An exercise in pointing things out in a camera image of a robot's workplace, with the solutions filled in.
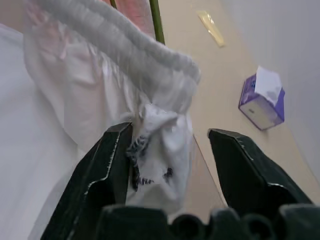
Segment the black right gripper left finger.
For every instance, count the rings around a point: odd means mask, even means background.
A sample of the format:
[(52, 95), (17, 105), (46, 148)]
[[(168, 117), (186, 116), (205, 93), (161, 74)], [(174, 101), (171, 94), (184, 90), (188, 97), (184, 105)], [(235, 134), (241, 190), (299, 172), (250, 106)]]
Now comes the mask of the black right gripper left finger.
[(93, 240), (104, 207), (126, 201), (130, 122), (110, 127), (77, 164), (41, 235), (43, 240)]

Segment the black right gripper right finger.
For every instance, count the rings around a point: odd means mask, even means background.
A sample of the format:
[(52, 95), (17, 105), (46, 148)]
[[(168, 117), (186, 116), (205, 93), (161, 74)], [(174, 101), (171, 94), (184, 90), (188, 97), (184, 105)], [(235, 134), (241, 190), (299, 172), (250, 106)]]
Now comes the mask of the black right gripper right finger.
[(225, 201), (239, 215), (275, 215), (282, 205), (312, 203), (250, 137), (214, 128), (208, 138)]

